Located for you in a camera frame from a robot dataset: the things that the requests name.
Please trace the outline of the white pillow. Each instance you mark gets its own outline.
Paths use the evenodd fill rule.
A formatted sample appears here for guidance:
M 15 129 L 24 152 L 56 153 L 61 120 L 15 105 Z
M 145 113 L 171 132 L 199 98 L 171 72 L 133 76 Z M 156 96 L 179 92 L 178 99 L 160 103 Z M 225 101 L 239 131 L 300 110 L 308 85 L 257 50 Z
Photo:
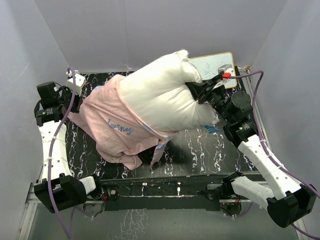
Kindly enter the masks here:
M 187 83 L 202 78 L 185 49 L 163 55 L 120 80 L 118 93 L 126 106 L 150 128 L 179 132 L 213 126 L 218 114 L 208 104 L 197 103 Z

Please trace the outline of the purple Elsa print pillowcase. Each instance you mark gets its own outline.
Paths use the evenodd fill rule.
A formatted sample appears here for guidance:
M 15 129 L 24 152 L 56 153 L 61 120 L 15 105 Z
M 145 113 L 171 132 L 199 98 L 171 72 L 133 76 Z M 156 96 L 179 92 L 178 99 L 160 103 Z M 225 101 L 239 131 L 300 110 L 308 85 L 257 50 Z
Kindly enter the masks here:
M 104 160 L 134 170 L 142 164 L 138 154 L 149 148 L 155 147 L 151 163 L 158 162 L 177 132 L 155 130 L 133 113 L 119 92 L 123 79 L 117 74 L 96 87 L 83 100 L 79 112 L 69 113 L 68 118 L 95 140 Z

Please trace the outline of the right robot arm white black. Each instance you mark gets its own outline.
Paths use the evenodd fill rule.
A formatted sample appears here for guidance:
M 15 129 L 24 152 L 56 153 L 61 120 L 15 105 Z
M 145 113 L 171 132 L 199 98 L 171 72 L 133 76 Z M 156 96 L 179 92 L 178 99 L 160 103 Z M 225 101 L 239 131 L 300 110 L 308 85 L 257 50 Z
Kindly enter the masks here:
M 315 204 L 313 189 L 282 171 L 283 165 L 263 144 L 256 126 L 248 118 L 253 110 L 251 97 L 242 91 L 228 96 L 224 85 L 214 87 L 214 80 L 188 82 L 186 86 L 198 103 L 209 103 L 223 122 L 226 138 L 260 172 L 268 186 L 262 186 L 240 172 L 222 180 L 220 192 L 233 199 L 245 197 L 267 210 L 271 219 L 286 228 L 308 215 Z

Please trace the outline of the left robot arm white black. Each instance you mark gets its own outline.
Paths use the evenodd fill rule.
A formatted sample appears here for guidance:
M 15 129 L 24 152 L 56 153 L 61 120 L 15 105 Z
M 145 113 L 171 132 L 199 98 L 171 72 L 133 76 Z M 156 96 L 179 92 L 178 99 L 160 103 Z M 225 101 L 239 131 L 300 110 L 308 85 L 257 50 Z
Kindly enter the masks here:
M 67 158 L 67 126 L 62 120 L 68 108 L 79 112 L 85 83 L 84 79 L 73 83 L 70 78 L 66 85 L 49 81 L 37 86 L 40 100 L 34 117 L 42 141 L 43 167 L 34 193 L 51 213 L 83 204 L 88 196 L 97 200 L 103 195 L 95 174 L 80 179 L 72 176 Z

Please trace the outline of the small whiteboard with orange frame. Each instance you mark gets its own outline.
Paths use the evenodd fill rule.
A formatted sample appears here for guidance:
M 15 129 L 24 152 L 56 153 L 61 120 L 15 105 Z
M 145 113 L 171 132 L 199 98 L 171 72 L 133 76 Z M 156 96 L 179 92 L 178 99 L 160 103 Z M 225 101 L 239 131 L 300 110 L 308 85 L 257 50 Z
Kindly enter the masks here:
M 231 76 L 236 75 L 234 58 L 231 52 L 191 57 L 189 61 L 198 70 L 203 81 L 212 79 L 222 70 L 227 71 Z

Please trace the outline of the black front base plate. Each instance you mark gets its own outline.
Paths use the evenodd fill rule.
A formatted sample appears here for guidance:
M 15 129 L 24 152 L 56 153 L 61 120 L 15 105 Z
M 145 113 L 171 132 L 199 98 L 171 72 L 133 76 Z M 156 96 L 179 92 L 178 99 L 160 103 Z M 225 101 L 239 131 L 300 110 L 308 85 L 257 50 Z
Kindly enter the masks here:
M 211 190 L 223 175 L 205 174 L 154 178 L 108 179 L 100 182 L 107 193 L 105 211 L 120 210 L 220 210 Z

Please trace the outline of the aluminium table frame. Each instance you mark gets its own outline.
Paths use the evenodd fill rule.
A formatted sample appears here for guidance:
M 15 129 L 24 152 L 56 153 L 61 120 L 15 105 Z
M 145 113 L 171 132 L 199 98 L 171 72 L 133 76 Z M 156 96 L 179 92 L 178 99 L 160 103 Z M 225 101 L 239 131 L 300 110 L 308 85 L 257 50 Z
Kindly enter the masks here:
M 255 102 L 255 99 L 254 99 L 254 97 L 252 97 L 252 96 L 250 96 L 250 98 L 251 98 L 251 105 L 253 106 L 253 104 L 254 104 L 254 102 Z M 256 127 L 256 130 L 257 130 L 257 135 L 259 136 L 259 138 L 262 140 L 262 142 L 263 142 L 263 144 L 265 145 L 265 139 L 261 136 L 261 131 L 260 131 L 260 129 L 259 129 L 259 127 L 257 126 L 257 125 L 255 125 L 255 127 Z M 295 177 L 295 176 L 293 176 L 291 173 L 289 173 L 285 168 L 284 168 L 284 166 L 282 167 L 282 171 L 284 171 L 285 173 L 287 173 L 287 174 L 289 174 L 291 177 L 293 177 L 293 178 L 295 178 L 295 179 L 297 179 L 298 181 L 300 181 L 300 182 L 302 182 L 303 184 L 306 184 L 306 183 L 304 183 L 303 181 L 301 181 L 301 180 L 299 180 L 297 177 Z M 76 206 L 74 206 L 74 207 L 70 207 L 69 209 L 72 209 L 72 210 L 78 210 L 79 208 L 80 208 L 80 205 L 90 205 L 90 204 L 100 204 L 101 205 L 101 209 L 103 210 L 103 211 L 105 211 L 105 203 L 107 202 L 107 193 L 105 192 L 105 190 L 103 190 L 103 187 L 101 186 L 101 180 L 99 180 L 98 178 L 97 178 L 97 180 L 98 180 L 98 183 L 99 183 L 99 186 L 98 186 L 98 189 L 99 189 L 99 193 L 97 194 L 97 195 L 95 195 L 95 196 L 88 196 L 87 197 L 87 200 L 86 200 L 86 202 L 85 203 L 82 203 L 82 204 L 79 204 L 79 205 L 76 205 Z M 217 194 L 217 196 L 219 197 L 219 205 L 221 204 L 221 200 L 222 199 L 224 199 L 224 198 L 226 198 L 226 197 L 229 197 L 229 198 L 231 198 L 231 197 L 236 197 L 237 198 L 237 200 L 240 200 L 241 198 L 245 198 L 245 197 L 243 197 L 243 196 L 240 196 L 240 195 L 232 195 L 232 196 L 226 196 L 226 195 L 224 195 L 224 194 L 222 194 L 221 192 L 220 192 L 220 190 L 219 190 L 219 187 L 221 187 L 222 186 L 222 183 L 221 183 L 221 185 L 219 185 L 219 186 L 215 186 L 214 188 L 212 188 L 211 190 L 212 190 L 212 192 L 213 193 L 215 193 L 215 194 Z M 35 185 L 37 185 L 37 184 L 33 184 L 31 187 L 30 187 L 30 189 L 29 189 L 29 193 L 28 193 L 28 196 L 27 196 L 27 203 L 41 203 L 41 201 L 36 197 L 36 195 L 35 195 Z

